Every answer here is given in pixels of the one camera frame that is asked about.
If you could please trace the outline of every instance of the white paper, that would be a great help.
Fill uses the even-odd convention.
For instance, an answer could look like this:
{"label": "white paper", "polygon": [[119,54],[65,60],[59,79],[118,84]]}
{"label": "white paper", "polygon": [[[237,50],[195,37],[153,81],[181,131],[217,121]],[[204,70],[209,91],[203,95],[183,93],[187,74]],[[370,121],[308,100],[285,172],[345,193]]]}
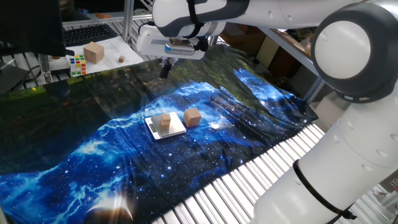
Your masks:
{"label": "white paper", "polygon": [[[104,46],[104,59],[98,64],[86,60],[86,73],[102,72],[114,68],[141,63],[144,60],[130,46],[125,43],[121,36],[112,39],[98,41],[97,44]],[[75,55],[83,55],[83,48],[86,46],[67,47],[68,50],[75,51]],[[119,62],[119,57],[124,56],[123,63]]]}

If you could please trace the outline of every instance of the digital scale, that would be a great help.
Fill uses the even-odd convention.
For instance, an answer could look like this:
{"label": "digital scale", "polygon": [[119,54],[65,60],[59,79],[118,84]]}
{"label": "digital scale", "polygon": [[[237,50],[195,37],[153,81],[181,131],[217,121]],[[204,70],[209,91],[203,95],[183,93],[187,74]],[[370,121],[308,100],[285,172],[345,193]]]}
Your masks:
{"label": "digital scale", "polygon": [[160,124],[160,121],[162,120],[162,115],[157,115],[145,119],[145,122],[147,123],[149,130],[151,131],[155,140],[187,132],[183,123],[181,122],[180,118],[177,116],[175,112],[169,113],[169,115],[171,120],[170,120],[170,125],[168,126],[162,126]]}

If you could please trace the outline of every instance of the blue space-themed cloth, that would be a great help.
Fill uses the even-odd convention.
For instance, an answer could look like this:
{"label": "blue space-themed cloth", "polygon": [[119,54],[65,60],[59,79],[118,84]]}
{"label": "blue space-themed cloth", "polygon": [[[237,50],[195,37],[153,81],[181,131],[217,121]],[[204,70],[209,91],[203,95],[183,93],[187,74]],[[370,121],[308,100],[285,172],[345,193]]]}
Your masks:
{"label": "blue space-themed cloth", "polygon": [[[226,58],[240,63],[216,68]],[[169,81],[152,77],[158,67],[149,62],[71,79],[69,88],[2,96],[9,109],[0,110],[0,153],[8,158],[0,160],[0,205],[8,219],[150,223],[316,118],[242,58],[217,47],[200,62],[177,64]],[[155,141],[144,118],[176,112],[182,120],[187,108],[198,108],[199,126]]]}

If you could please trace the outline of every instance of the wire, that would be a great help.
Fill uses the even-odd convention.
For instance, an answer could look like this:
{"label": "wire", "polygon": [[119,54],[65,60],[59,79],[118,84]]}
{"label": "wire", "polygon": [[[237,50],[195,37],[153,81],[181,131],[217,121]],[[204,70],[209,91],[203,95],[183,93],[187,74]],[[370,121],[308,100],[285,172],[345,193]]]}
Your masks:
{"label": "wire", "polygon": [[36,66],[32,67],[31,69],[29,69],[26,72],[25,77],[21,81],[19,81],[17,84],[15,84],[11,89],[13,90],[15,87],[17,87],[17,86],[19,86],[21,84],[24,84],[26,81],[32,81],[32,80],[35,80],[37,77],[39,77],[41,75],[42,71],[39,71],[38,74],[34,78],[27,79],[29,74],[36,68],[40,68],[40,65],[36,65]]}
{"label": "wire", "polygon": [[154,26],[154,25],[155,25],[155,22],[149,21],[149,22],[145,22],[145,23],[141,24],[141,26],[138,27],[138,35],[141,35],[141,34],[140,34],[141,27],[143,27],[144,25]]}

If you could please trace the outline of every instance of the shelf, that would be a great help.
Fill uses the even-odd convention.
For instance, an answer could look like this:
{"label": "shelf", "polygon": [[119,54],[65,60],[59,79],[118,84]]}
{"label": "shelf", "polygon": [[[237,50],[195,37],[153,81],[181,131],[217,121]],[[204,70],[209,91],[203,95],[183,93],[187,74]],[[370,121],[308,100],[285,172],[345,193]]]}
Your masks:
{"label": "shelf", "polygon": [[263,31],[269,38],[271,38],[275,43],[277,43],[279,46],[281,46],[283,49],[285,49],[289,54],[291,54],[296,60],[298,60],[301,64],[306,66],[312,73],[314,73],[316,76],[319,76],[319,73],[313,66],[313,62],[311,58],[309,58],[307,55],[305,55],[301,50],[299,50],[299,47],[296,47],[292,45],[286,37],[284,37],[284,34],[281,34],[279,31],[266,28],[266,27],[259,27],[261,31]]}

